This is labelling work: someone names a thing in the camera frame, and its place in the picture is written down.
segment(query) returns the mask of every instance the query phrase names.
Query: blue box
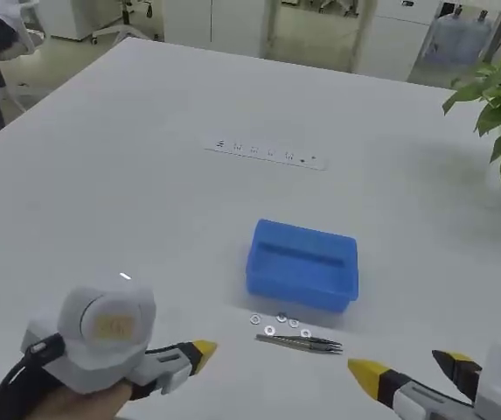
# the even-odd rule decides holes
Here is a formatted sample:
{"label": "blue box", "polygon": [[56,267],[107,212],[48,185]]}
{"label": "blue box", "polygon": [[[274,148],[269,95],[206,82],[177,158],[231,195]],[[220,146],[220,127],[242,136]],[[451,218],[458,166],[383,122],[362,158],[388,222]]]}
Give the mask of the blue box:
{"label": "blue box", "polygon": [[247,288],[255,295],[343,312],[358,298],[357,242],[260,220],[248,255]]}

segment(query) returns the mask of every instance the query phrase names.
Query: tweezers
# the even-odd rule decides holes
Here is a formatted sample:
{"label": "tweezers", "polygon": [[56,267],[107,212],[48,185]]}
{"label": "tweezers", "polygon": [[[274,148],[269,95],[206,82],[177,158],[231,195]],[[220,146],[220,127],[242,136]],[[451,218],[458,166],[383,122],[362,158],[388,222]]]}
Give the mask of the tweezers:
{"label": "tweezers", "polygon": [[266,343],[276,344],[294,348],[296,350],[303,350],[305,352],[319,353],[319,354],[341,354],[344,350],[341,343],[330,341],[328,339],[317,339],[315,337],[304,338],[297,336],[282,336],[282,335],[264,335],[256,334],[256,339]]}

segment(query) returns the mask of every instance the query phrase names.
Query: socket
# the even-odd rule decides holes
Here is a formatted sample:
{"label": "socket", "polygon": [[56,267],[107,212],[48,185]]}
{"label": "socket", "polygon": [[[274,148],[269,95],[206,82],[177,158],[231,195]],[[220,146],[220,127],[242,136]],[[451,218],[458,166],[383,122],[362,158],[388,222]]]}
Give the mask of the socket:
{"label": "socket", "polygon": [[300,166],[302,168],[325,171],[328,161],[316,153],[302,150],[289,150],[257,142],[238,142],[231,140],[210,140],[206,142],[207,151],[218,151],[243,158],[267,160],[277,164]]}

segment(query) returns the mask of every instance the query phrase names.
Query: chair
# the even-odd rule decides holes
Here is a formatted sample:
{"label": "chair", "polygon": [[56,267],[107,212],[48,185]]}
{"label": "chair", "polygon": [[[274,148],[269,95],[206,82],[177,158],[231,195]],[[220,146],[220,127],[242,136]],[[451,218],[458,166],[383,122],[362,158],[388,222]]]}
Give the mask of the chair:
{"label": "chair", "polygon": [[332,3],[339,3],[341,8],[345,11],[344,16],[357,17],[357,1],[358,0],[324,0],[318,12],[324,13],[324,9]]}
{"label": "chair", "polygon": [[[139,29],[135,28],[131,25],[129,21],[129,9],[128,6],[131,6],[131,2],[129,0],[121,0],[122,3],[122,23],[115,24],[113,26],[109,26],[108,28],[100,29],[99,31],[93,32],[93,37],[91,38],[91,42],[93,44],[97,44],[98,37],[101,35],[110,35],[116,33],[116,38],[113,43],[113,46],[122,42],[127,37],[135,37],[140,39],[151,39]],[[145,2],[149,4],[147,9],[147,17],[151,18],[153,16],[153,7],[151,3]]]}
{"label": "chair", "polygon": [[[41,23],[38,13],[38,4],[39,0],[29,0],[21,3],[17,6],[15,13],[24,19],[24,15],[32,11],[34,13],[33,17],[36,20],[36,26],[44,33],[44,37],[37,31],[28,30],[23,23],[22,27],[17,30],[19,41],[15,42],[10,48],[0,54],[0,61],[10,61],[22,55],[33,54],[44,44],[48,35],[44,32],[44,26]],[[20,98],[28,96],[40,101],[48,94],[49,91],[45,89],[33,88],[26,85],[8,86],[0,69],[0,99],[7,99],[13,102],[21,112],[25,112],[26,107],[23,105]]]}

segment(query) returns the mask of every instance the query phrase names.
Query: orange label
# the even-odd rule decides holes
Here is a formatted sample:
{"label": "orange label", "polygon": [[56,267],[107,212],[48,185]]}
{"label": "orange label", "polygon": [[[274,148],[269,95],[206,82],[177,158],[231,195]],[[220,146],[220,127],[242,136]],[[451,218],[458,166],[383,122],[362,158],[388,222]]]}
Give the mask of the orange label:
{"label": "orange label", "polygon": [[134,333],[134,317],[127,315],[100,315],[94,322],[94,334],[101,340],[130,340]]}

